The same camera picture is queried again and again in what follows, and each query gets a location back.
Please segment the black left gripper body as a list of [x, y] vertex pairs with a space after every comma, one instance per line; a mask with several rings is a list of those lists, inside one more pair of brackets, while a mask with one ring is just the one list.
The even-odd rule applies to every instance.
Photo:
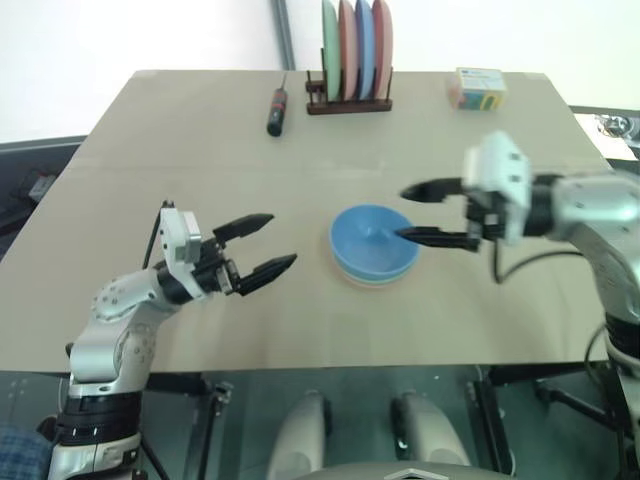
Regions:
[[200, 247], [200, 258], [194, 264], [192, 276], [205, 294], [237, 293], [240, 275], [233, 260], [224, 252], [215, 237], [205, 240]]

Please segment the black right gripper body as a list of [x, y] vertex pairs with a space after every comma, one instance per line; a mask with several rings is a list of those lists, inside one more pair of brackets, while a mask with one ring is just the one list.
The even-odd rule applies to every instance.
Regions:
[[506, 200], [498, 192], [465, 190], [465, 246], [479, 246], [484, 240], [501, 240], [506, 230]]

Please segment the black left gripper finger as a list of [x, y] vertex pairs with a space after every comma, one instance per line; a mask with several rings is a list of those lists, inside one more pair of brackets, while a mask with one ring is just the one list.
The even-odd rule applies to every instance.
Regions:
[[261, 230], [273, 219], [274, 216], [272, 214], [249, 214], [215, 228], [212, 233], [218, 242], [229, 242]]
[[246, 296], [263, 288], [288, 270], [296, 260], [296, 254], [289, 254], [272, 258], [260, 264], [249, 275], [237, 280], [234, 284], [234, 292]]

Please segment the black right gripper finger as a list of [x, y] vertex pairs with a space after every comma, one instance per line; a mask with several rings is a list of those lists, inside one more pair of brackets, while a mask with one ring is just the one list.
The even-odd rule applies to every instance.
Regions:
[[460, 249], [477, 252], [481, 240], [466, 232], [446, 232], [437, 227], [412, 226], [395, 234], [407, 241], [430, 248]]
[[418, 182], [402, 189], [400, 197], [418, 203], [443, 203], [449, 196], [463, 194], [460, 177], [437, 178]]

